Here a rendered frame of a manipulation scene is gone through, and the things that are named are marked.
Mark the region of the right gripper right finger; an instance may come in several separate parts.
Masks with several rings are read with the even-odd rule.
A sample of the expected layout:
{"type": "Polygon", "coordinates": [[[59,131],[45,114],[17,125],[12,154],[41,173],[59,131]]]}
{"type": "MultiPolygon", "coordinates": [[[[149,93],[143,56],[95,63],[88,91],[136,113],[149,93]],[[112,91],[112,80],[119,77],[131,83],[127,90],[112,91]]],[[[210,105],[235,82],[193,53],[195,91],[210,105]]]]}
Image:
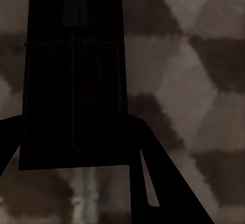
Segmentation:
{"type": "Polygon", "coordinates": [[[128,144],[132,224],[214,224],[148,124],[133,115],[128,144]],[[159,207],[148,203],[140,149],[159,207]]]}

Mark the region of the mousetrap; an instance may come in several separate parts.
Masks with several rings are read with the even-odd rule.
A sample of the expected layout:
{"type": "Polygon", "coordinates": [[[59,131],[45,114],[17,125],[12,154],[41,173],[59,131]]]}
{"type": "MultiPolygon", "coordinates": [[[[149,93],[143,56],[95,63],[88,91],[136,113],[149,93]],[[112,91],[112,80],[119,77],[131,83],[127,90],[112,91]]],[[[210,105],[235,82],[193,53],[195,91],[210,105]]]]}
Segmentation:
{"type": "Polygon", "coordinates": [[[29,0],[18,170],[129,165],[122,0],[29,0]]]}

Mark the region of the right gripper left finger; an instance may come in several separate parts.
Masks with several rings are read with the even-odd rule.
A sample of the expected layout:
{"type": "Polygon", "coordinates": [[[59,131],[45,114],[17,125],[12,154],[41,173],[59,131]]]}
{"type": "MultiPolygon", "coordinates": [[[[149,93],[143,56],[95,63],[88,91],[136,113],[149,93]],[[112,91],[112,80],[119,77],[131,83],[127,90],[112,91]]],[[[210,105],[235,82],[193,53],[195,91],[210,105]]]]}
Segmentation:
{"type": "Polygon", "coordinates": [[[0,120],[0,176],[20,146],[22,115],[0,120]]]}

